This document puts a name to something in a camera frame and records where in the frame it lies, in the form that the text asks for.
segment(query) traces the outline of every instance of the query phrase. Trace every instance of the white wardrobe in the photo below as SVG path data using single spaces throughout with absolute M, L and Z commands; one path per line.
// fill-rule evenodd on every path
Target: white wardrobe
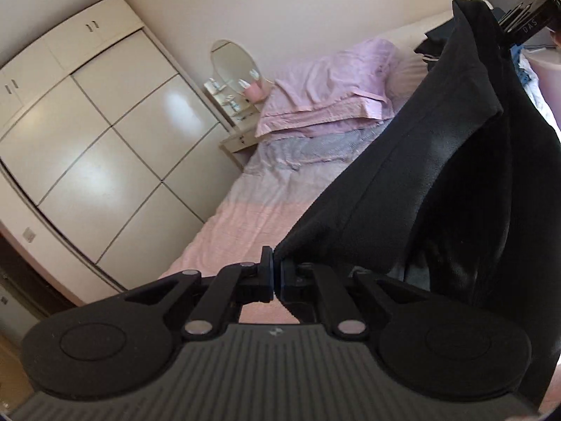
M 3 231 L 79 302 L 158 278 L 240 174 L 143 27 L 103 0 L 0 71 Z

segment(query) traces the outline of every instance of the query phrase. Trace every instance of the pink and gray bedding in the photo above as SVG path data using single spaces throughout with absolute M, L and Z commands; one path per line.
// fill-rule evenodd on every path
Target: pink and gray bedding
M 391 42 L 376 38 L 285 67 L 277 73 L 256 136 L 312 137 L 392 118 L 385 82 L 396 52 Z
M 260 143 L 216 214 L 162 277 L 185 269 L 197 269 L 208 277 L 227 264 L 259 261 L 263 245 L 276 246 L 388 123 L 344 134 Z M 241 320 L 296 321 L 279 302 L 248 306 Z

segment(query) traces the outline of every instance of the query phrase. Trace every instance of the gray panel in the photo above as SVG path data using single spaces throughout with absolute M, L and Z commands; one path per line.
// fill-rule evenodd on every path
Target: gray panel
M 15 421 L 504 421 L 534 414 L 514 395 L 483 402 L 430 399 L 389 378 L 361 343 L 323 326 L 230 325 L 191 342 L 146 387 L 99 402 L 35 394 Z

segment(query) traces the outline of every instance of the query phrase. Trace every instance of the pink pillow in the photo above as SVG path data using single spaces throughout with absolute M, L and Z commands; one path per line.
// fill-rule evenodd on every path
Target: pink pillow
M 396 52 L 391 42 L 371 39 L 318 60 L 288 66 L 277 74 L 256 136 L 347 119 L 393 117 L 384 88 Z

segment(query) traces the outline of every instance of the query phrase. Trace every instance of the silver screw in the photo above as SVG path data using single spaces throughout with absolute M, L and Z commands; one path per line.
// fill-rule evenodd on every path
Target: silver screw
M 208 334 L 212 331 L 212 324 L 205 320 L 189 321 L 189 323 L 185 325 L 185 331 L 194 336 L 204 336 L 204 334 Z
M 366 330 L 366 325 L 358 320 L 345 320 L 337 325 L 337 329 L 343 334 L 356 335 L 362 334 Z

